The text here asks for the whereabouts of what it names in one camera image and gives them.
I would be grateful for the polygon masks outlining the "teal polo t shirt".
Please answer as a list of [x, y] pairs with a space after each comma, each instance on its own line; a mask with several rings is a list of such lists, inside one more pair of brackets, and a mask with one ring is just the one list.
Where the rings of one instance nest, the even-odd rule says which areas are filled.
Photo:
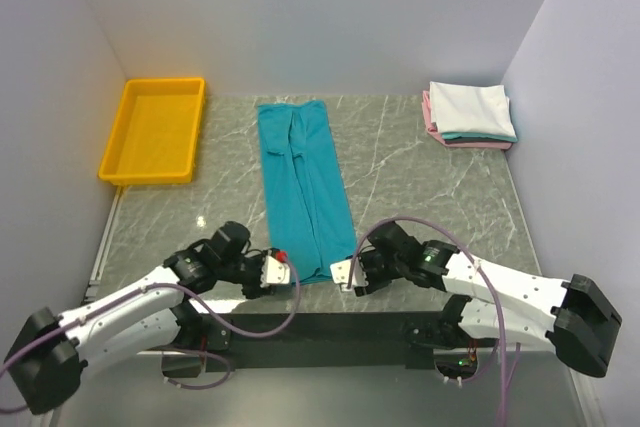
[[302, 284], [329, 281], [356, 234], [326, 105], [262, 104], [257, 128], [271, 244], [287, 252]]

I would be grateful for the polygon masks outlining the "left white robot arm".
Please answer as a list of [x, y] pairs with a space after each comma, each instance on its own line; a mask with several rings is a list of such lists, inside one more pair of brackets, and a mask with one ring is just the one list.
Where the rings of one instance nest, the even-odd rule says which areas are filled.
[[255, 299], [290, 281], [286, 256], [250, 246], [248, 229], [229, 221], [209, 239], [171, 254], [139, 280], [60, 314], [42, 308], [25, 321], [2, 365], [25, 410], [46, 414], [64, 404], [83, 379], [141, 351], [203, 347], [202, 294], [219, 282]]

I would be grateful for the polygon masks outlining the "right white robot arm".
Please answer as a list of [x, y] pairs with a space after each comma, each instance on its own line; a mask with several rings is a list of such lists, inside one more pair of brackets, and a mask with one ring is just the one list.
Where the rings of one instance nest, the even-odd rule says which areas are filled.
[[449, 294], [441, 313], [445, 345], [495, 339], [549, 351], [567, 367], [594, 378], [606, 375], [622, 317], [597, 283], [575, 274], [547, 278], [502, 266], [469, 252], [454, 236], [420, 242], [402, 227], [403, 217], [371, 228], [343, 266], [336, 284], [358, 296], [396, 279]]

